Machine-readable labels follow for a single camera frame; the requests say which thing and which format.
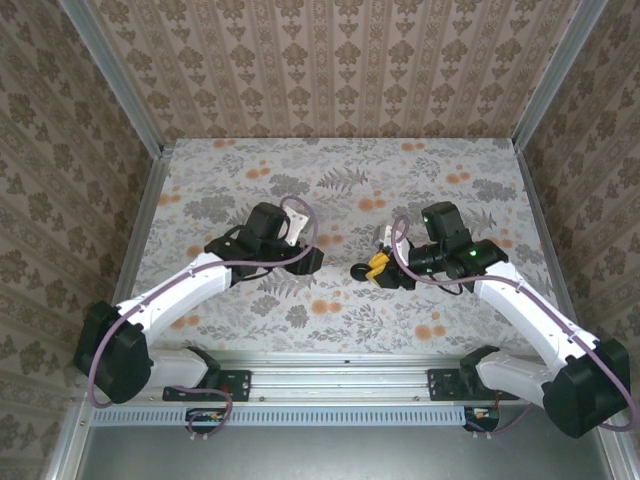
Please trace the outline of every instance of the fern pattern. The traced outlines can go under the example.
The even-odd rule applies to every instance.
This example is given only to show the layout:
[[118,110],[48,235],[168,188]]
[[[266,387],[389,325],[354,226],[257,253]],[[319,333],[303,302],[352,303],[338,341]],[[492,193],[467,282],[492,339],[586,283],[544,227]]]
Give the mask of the fern pattern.
[[[405,150],[407,142],[424,145]],[[451,174],[454,182],[447,180]],[[159,345],[462,354],[491,343],[527,354],[529,347],[511,324],[474,295],[452,297],[427,285],[385,290],[356,282],[349,273],[354,263],[368,262],[375,253],[376,229],[399,215],[411,219],[409,239],[415,245],[430,242],[421,210],[448,200],[458,206],[474,239],[493,237],[553,302],[519,175],[507,140],[269,138],[237,139],[215,149],[209,140],[182,140],[133,293],[181,270],[212,238],[244,224],[259,202],[277,204],[283,195],[298,194],[319,220],[322,269],[295,276],[276,268],[262,279],[234,285],[185,314]],[[295,202],[291,206],[301,211]],[[3,218],[0,212],[0,223]],[[310,236],[307,228],[301,244]],[[11,341],[0,339],[2,355],[17,357]],[[50,355],[44,362],[44,375],[64,370]]]

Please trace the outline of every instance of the floral wallpaper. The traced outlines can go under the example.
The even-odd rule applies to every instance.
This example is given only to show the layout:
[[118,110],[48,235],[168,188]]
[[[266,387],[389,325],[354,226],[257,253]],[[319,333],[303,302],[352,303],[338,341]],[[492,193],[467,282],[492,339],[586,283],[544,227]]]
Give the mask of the floral wallpaper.
[[166,142],[508,137],[577,0],[90,0]]
[[608,2],[525,157],[578,318],[627,346],[640,400],[639,2]]
[[150,168],[55,1],[0,2],[0,478],[39,478]]
[[[134,292],[182,269],[260,201],[305,198],[320,223],[323,268],[283,269],[201,303],[159,346],[289,352],[460,354],[485,343],[532,353],[488,304],[419,285],[382,290],[349,269],[375,253],[396,216],[426,243],[423,207],[456,203],[475,238],[491,238],[552,301],[549,274],[509,139],[193,139],[173,152]],[[308,239],[310,232],[303,234]]]

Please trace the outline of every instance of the purple cable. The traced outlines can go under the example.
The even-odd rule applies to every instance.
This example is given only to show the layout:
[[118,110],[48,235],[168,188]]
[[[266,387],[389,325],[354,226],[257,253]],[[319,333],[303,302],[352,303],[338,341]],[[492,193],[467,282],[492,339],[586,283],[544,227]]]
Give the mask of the purple cable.
[[486,434],[487,437],[489,436],[493,436],[493,435],[500,435],[503,433],[508,432],[509,430],[511,430],[513,427],[515,427],[517,424],[519,424],[522,419],[524,417],[527,416],[527,414],[533,410],[533,403],[530,403],[529,405],[527,405],[527,407],[520,413],[520,415],[518,415],[516,418],[513,419],[513,421],[511,423],[509,423],[508,425],[505,425],[504,427],[498,428],[497,430],[494,430],[493,432],[487,432],[484,428],[482,428],[480,425],[478,425],[477,423],[473,423],[470,420],[467,420],[467,425],[471,425],[473,428],[475,428],[476,430],[479,430],[479,432],[475,432],[475,433],[484,433]]
[[[229,418],[231,418],[231,412],[233,411],[233,400],[231,399],[231,395],[229,395],[227,392],[223,392],[222,390],[216,390],[215,388],[187,388],[187,387],[171,387],[171,388],[174,388],[180,392],[185,392],[185,393],[213,393],[216,395],[220,395],[221,397],[224,397],[224,399],[227,402],[227,409],[225,410],[224,416],[222,417],[222,420],[220,420],[218,425],[216,425],[216,427],[210,432],[207,432],[208,436],[213,436],[216,433],[218,433],[220,429],[224,426],[224,424],[229,421]],[[196,433],[193,431],[193,422],[195,422],[195,419],[201,416],[203,413],[206,413],[206,412],[196,412],[191,416],[191,418],[189,418],[189,423],[187,423],[187,430],[189,430],[189,433],[192,433],[192,434]]]
[[318,239],[318,229],[319,229],[318,218],[316,217],[316,214],[311,208],[311,206],[309,206],[307,202],[305,202],[304,200],[302,200],[301,198],[295,195],[287,195],[282,200],[280,200],[280,207],[282,207],[287,200],[295,200],[300,205],[302,205],[305,208],[307,215],[309,215],[309,219],[311,220],[311,223],[313,223],[313,234],[311,235],[311,240],[309,241],[309,244],[302,250],[302,252],[300,252],[298,255],[288,260],[279,260],[277,262],[254,262],[250,260],[220,260],[217,262],[205,263],[204,265],[200,265],[199,267],[194,268],[191,272],[185,272],[182,275],[174,278],[171,282],[167,283],[164,287],[153,292],[151,295],[149,295],[147,298],[145,298],[142,302],[137,304],[131,310],[129,310],[128,312],[125,312],[118,320],[115,321],[113,325],[111,325],[111,328],[107,330],[107,333],[105,333],[104,337],[102,337],[102,341],[98,345],[98,348],[96,348],[96,353],[93,356],[93,361],[91,362],[91,368],[89,369],[88,382],[87,382],[87,396],[89,398],[89,403],[91,403],[91,405],[93,405],[95,408],[107,408],[113,405],[113,402],[100,403],[98,402],[95,396],[95,381],[96,381],[96,373],[98,371],[98,365],[100,364],[100,359],[102,358],[102,354],[104,353],[104,350],[107,347],[107,344],[111,340],[111,337],[113,337],[113,335],[124,324],[124,322],[126,322],[129,318],[131,318],[132,315],[139,312],[144,307],[149,306],[149,304],[153,300],[158,298],[167,290],[170,290],[171,288],[175,287],[177,284],[189,278],[194,273],[199,273],[199,272],[202,272],[203,270],[208,270],[215,267],[240,267],[240,266],[262,267],[262,268],[284,267],[285,265],[295,263],[298,260],[304,258],[311,251],[311,249],[316,244],[316,240]]
[[[400,266],[402,271],[405,274],[407,274],[407,276],[409,276],[410,278],[414,279],[417,282],[426,283],[427,285],[432,285],[432,286],[438,286],[438,285],[449,286],[449,285],[458,285],[458,284],[467,283],[467,282],[485,282],[487,280],[506,283],[507,285],[510,285],[514,288],[518,288],[520,293],[523,293],[526,297],[529,298],[529,300],[535,303],[545,314],[547,314],[547,316],[551,320],[553,320],[553,322],[556,325],[558,325],[558,327],[560,327],[560,330],[562,330],[563,333],[565,333],[567,336],[573,335],[573,330],[571,330],[571,328],[565,325],[564,322],[560,320],[558,316],[553,312],[553,310],[551,310],[543,302],[541,302],[540,299],[533,292],[531,292],[528,288],[525,288],[525,287],[520,288],[520,285],[518,284],[518,282],[515,282],[508,278],[499,277],[497,275],[476,275],[473,277],[465,277],[465,278],[458,278],[455,280],[440,281],[440,280],[427,280],[419,275],[416,275],[414,272],[409,270],[409,267],[407,267],[404,264],[404,260],[402,259],[402,257],[400,256],[400,253],[398,252],[398,245],[397,245],[398,240],[396,239],[396,233],[400,230],[399,229],[400,222],[403,222],[405,225],[403,233],[405,233],[408,229],[409,219],[407,218],[406,215],[402,215],[396,218],[396,220],[393,222],[393,227],[391,228],[391,248],[393,249],[393,255],[396,257],[398,265]],[[627,405],[629,406],[631,419],[629,420],[629,423],[627,425],[617,426],[617,425],[609,425],[607,423],[603,423],[600,426],[606,430],[611,430],[613,432],[628,432],[638,428],[638,423],[640,422],[640,412],[638,412],[638,405],[636,404],[635,400],[631,396],[631,393],[629,393],[627,388],[622,384],[622,382],[618,379],[618,377],[616,377],[616,375],[611,371],[611,369],[607,367],[602,360],[600,360],[600,358],[589,348],[589,346],[582,339],[580,339],[580,337],[575,336],[572,338],[572,340],[580,348],[582,348],[585,351],[585,353],[589,355],[589,358],[591,358],[591,360],[593,360],[594,363],[604,372],[604,374],[611,381],[611,383],[613,383],[615,387],[620,391],[620,393],[626,400]]]

